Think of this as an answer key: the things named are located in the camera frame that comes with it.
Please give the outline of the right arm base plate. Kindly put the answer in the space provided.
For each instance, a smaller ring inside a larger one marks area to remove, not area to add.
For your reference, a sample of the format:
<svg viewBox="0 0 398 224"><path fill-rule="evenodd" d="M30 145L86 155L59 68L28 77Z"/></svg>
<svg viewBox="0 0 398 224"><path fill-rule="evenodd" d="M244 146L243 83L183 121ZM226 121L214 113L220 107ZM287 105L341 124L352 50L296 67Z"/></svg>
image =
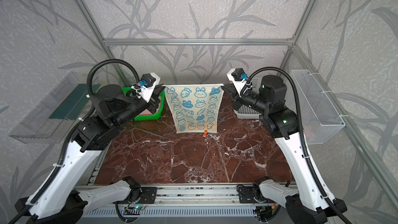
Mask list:
<svg viewBox="0 0 398 224"><path fill-rule="evenodd" d="M245 186L242 184L237 185L238 198L240 203L259 203L270 204L272 201L261 195L258 186Z"/></svg>

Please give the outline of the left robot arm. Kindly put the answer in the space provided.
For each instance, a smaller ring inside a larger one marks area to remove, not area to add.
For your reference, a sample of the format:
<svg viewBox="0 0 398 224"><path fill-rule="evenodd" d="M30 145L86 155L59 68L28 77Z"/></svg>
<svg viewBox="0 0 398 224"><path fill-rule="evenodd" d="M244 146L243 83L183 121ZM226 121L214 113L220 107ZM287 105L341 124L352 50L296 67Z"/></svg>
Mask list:
<svg viewBox="0 0 398 224"><path fill-rule="evenodd" d="M71 129L62 145L60 156L51 174L41 187L15 205L18 214L10 221L29 217L29 224L75 224L87 213L120 201L135 201L141 186L131 177L92 191L74 188L88 166L116 138L123 127L144 110L155 111L163 85L141 80L140 96L125 96L118 85L106 85L97 92L87 82L92 107Z"/></svg>

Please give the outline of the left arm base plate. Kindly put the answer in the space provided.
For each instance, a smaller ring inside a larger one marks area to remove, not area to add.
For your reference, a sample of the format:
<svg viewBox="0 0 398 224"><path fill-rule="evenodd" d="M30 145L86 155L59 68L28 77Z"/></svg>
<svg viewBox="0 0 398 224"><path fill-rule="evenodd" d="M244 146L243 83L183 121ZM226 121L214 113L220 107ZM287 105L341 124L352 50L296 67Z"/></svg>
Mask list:
<svg viewBox="0 0 398 224"><path fill-rule="evenodd" d="M132 204L154 204L157 187L138 187L132 189L125 199Z"/></svg>

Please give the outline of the pink towel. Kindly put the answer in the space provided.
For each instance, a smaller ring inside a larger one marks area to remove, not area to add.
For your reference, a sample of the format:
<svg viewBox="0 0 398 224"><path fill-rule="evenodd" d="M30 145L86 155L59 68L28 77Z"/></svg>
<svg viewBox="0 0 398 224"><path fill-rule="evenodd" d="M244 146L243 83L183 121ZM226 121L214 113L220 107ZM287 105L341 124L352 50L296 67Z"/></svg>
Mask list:
<svg viewBox="0 0 398 224"><path fill-rule="evenodd" d="M150 108L150 109L145 109L143 112L140 113L141 115L153 115L157 112L157 108Z"/></svg>

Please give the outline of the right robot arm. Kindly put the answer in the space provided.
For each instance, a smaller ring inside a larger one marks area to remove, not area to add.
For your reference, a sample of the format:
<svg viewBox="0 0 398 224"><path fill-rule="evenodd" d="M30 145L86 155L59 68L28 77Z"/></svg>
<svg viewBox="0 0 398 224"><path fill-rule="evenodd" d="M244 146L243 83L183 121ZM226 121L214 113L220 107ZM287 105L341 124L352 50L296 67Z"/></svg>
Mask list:
<svg viewBox="0 0 398 224"><path fill-rule="evenodd" d="M230 70L227 77L231 83L222 89L232 97L233 108L246 106L259 113L260 122L282 150L297 185L292 190L265 177L253 183L251 193L247 188L238 188L240 196L246 201L283 207L296 224L324 224L333 216L346 222L343 213L347 206L325 185L300 131L299 112L286 107L284 80L265 75L259 90L253 91L249 76L241 68Z"/></svg>

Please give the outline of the teal patterned towel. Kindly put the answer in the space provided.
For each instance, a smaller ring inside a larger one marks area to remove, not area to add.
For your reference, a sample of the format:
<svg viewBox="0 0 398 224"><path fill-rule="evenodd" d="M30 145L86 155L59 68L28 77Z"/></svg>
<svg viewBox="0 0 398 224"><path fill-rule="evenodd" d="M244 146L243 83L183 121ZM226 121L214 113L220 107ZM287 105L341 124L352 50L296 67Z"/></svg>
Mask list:
<svg viewBox="0 0 398 224"><path fill-rule="evenodd" d="M167 85L165 97L176 133L217 133L223 84Z"/></svg>

